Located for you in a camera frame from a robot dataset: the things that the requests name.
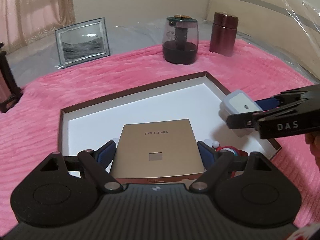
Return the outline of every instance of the finger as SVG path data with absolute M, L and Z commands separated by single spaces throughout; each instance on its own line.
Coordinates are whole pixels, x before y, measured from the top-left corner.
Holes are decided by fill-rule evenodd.
M 315 137 L 314 143 L 315 143 L 315 146 L 316 146 L 318 149 L 320 149 L 320 135 L 317 135 L 317 136 Z
M 310 144 L 310 152 L 315 157 L 320 157 L 320 149 L 318 149 L 315 144 Z
M 311 144 L 314 142 L 315 138 L 311 133 L 305 134 L 306 144 Z

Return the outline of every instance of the gold lid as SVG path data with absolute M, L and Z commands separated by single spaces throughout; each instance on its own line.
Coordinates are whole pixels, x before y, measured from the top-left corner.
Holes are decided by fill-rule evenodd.
M 183 19 L 190 19 L 191 17 L 188 16 L 188 15 L 180 15 L 180 14 L 177 14 L 174 16 L 175 18 L 183 18 Z

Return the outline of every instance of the human hand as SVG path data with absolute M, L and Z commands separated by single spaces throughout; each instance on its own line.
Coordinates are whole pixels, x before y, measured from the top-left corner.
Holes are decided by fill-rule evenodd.
M 320 170 L 320 133 L 305 134 L 306 144 L 310 145 L 310 152 L 316 159 L 316 164 Z

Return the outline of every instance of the thermos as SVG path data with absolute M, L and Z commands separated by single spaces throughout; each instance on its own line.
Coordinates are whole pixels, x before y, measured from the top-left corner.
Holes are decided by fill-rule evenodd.
M 238 17 L 216 12 L 212 25 L 210 52 L 230 57 L 236 41 Z

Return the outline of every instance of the pink blanket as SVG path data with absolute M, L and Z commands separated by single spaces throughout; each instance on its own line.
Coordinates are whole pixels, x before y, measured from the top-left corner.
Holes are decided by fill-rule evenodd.
M 173 65 L 162 57 L 161 46 L 105 57 L 55 72 L 28 84 L 20 102 L 0 114 L 0 235 L 17 221 L 10 194 L 50 152 L 57 150 L 59 111 L 89 99 L 147 83 L 208 71 L 230 91 L 241 89 L 254 100 L 283 90 L 310 85 L 276 57 L 244 41 L 236 41 L 232 57 L 209 52 L 200 42 L 192 65 Z M 320 173 L 304 137 L 278 140 L 282 150 L 273 163 L 298 187 L 302 206 L 299 227 L 320 221 Z

